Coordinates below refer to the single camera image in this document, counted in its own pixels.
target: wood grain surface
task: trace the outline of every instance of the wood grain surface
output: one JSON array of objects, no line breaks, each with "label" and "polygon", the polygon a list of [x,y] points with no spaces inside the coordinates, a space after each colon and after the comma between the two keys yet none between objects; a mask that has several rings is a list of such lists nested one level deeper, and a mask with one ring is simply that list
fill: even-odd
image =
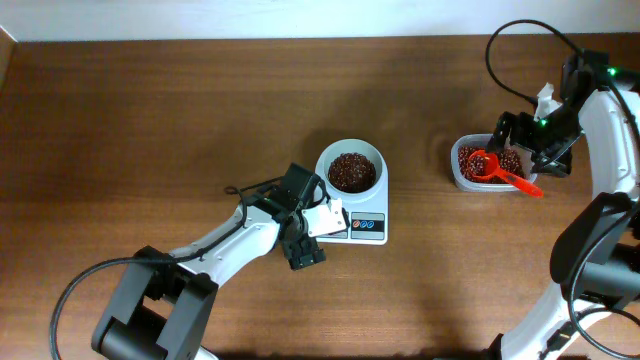
[{"label": "wood grain surface", "polygon": [[[640,68],[639,35],[573,38]],[[190,243],[232,213],[224,186],[282,175],[292,161],[313,168],[350,137],[389,166],[389,242],[324,245],[327,261],[300,272],[279,248],[257,259],[221,288],[203,345],[306,356],[488,346],[549,284],[551,248],[589,203],[591,171],[583,140],[570,178],[537,181],[542,200],[455,187],[453,143],[491,132],[503,111],[531,111],[491,81],[487,39],[18,44],[0,95],[0,357],[48,358],[50,313],[84,268]],[[550,36],[505,36],[493,61],[504,82],[535,94],[558,85],[568,54]],[[122,271],[71,296],[65,359],[99,358],[89,339]],[[640,330],[623,320],[592,332],[639,351]],[[603,358],[582,340],[570,353]]]},{"label": "wood grain surface", "polygon": [[9,68],[9,61],[11,60],[14,45],[15,41],[0,27],[0,92],[2,91],[2,84],[4,84],[7,69]]}]

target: digital scale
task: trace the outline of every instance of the digital scale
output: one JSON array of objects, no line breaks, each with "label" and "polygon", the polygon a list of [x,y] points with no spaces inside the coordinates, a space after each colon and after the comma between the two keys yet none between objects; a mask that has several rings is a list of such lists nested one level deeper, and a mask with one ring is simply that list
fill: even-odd
[{"label": "digital scale", "polygon": [[[376,169],[376,181],[371,189],[350,194],[333,187],[328,179],[331,163],[342,154],[364,155]],[[389,234],[389,172],[382,154],[366,141],[345,139],[331,144],[320,155],[316,174],[324,180],[332,199],[342,199],[349,217],[346,230],[318,236],[318,242],[341,244],[384,245]]]}]

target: black cable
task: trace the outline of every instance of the black cable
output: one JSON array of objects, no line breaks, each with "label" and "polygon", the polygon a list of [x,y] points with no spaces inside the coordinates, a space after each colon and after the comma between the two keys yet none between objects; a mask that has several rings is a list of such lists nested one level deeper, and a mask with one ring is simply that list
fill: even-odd
[{"label": "black cable", "polygon": [[[279,178],[276,178],[270,181],[273,182],[277,180],[279,180]],[[257,185],[252,185],[244,189],[252,189],[254,187],[258,187],[261,185],[264,185],[264,184],[261,183]],[[58,298],[58,302],[56,303],[56,306],[51,315],[51,322],[49,323],[49,351],[51,353],[51,357],[54,360],[62,359],[60,357],[60,350],[58,348],[58,323],[60,321],[60,315],[62,314],[62,309],[64,307],[64,304],[69,299],[69,296],[71,295],[73,290],[76,288],[76,286],[78,286],[78,284],[82,282],[82,280],[86,279],[90,275],[100,270],[106,269],[111,266],[116,266],[116,265],[134,264],[134,263],[148,264],[148,265],[170,265],[170,264],[177,264],[181,262],[191,261],[199,257],[202,257],[202,255],[204,255],[205,253],[213,249],[215,246],[217,246],[226,238],[228,238],[231,234],[233,234],[234,232],[239,230],[242,226],[244,226],[244,223],[247,220],[247,203],[245,201],[244,195],[242,194],[242,191],[243,191],[242,189],[238,189],[233,186],[229,186],[225,188],[225,193],[229,195],[237,194],[240,197],[240,203],[242,204],[242,219],[240,219],[240,221],[238,221],[238,223],[236,223],[236,225],[232,229],[224,233],[216,241],[214,241],[213,243],[203,248],[196,250],[193,254],[189,254],[181,257],[175,257],[172,259],[166,259],[166,258],[153,259],[153,258],[140,258],[140,257],[123,257],[123,258],[111,259],[111,260],[106,260],[98,264],[95,264],[89,267],[88,269],[84,270],[80,274],[78,274],[75,278],[73,278],[73,280],[71,280],[69,285],[67,285],[65,290],[62,292],[62,295],[60,295],[60,298]]]},{"label": "black cable", "polygon": [[638,317],[633,315],[632,313],[624,311],[624,310],[608,309],[608,308],[604,308],[604,307],[593,308],[593,309],[589,309],[589,310],[585,310],[585,311],[581,312],[580,313],[580,320],[586,318],[589,315],[600,313],[600,312],[608,312],[608,313],[612,313],[612,314],[623,316],[623,317],[633,321],[636,325],[640,326],[640,319],[638,319]]},{"label": "black cable", "polygon": [[496,39],[496,37],[498,37],[498,35],[500,34],[500,32],[510,26],[513,25],[518,25],[518,24],[532,24],[532,25],[537,25],[537,26],[541,26],[549,31],[551,31],[555,36],[559,37],[560,40],[564,41],[565,44],[567,44],[569,47],[571,47],[571,49],[573,49],[573,51],[576,52],[576,54],[582,56],[583,55],[583,51],[582,49],[580,49],[579,47],[576,46],[576,44],[574,44],[571,40],[569,40],[569,38],[567,38],[563,33],[561,33],[560,31],[558,31],[557,29],[555,29],[554,27],[552,27],[551,25],[545,24],[541,21],[538,20],[530,20],[530,19],[522,19],[522,20],[515,20],[515,21],[511,21],[508,22],[504,25],[502,25],[501,27],[498,28],[498,30],[496,30],[493,35],[491,35],[491,37],[489,38],[489,42],[487,43],[487,49],[485,50],[485,54],[484,54],[484,61],[487,65],[487,71],[489,72],[489,75],[491,75],[491,78],[493,79],[493,81],[496,82],[496,84],[498,84],[501,88],[505,89],[506,91],[510,92],[513,95],[516,95],[518,97],[521,97],[525,100],[527,100],[530,104],[532,104],[533,106],[537,106],[538,105],[538,99],[533,97],[533,96],[527,96],[521,92],[518,92],[516,90],[513,90],[512,88],[508,87],[507,85],[505,85],[504,83],[502,83],[502,81],[498,80],[498,77],[496,76],[496,74],[493,72],[493,69],[491,68],[491,60],[490,60],[490,51],[491,51],[491,44],[493,43],[493,40]]},{"label": "black cable", "polygon": [[276,182],[276,181],[280,181],[280,180],[282,180],[282,178],[283,178],[282,176],[279,176],[279,177],[277,177],[277,178],[273,178],[273,179],[271,179],[271,180],[263,181],[263,182],[261,182],[261,183],[257,183],[257,184],[255,184],[255,185],[251,185],[251,186],[244,187],[244,188],[240,189],[240,191],[241,191],[241,192],[245,192],[245,191],[247,191],[247,190],[255,189],[255,188],[260,187],[260,186],[263,186],[263,185],[273,184],[273,183],[274,183],[274,182]]}]

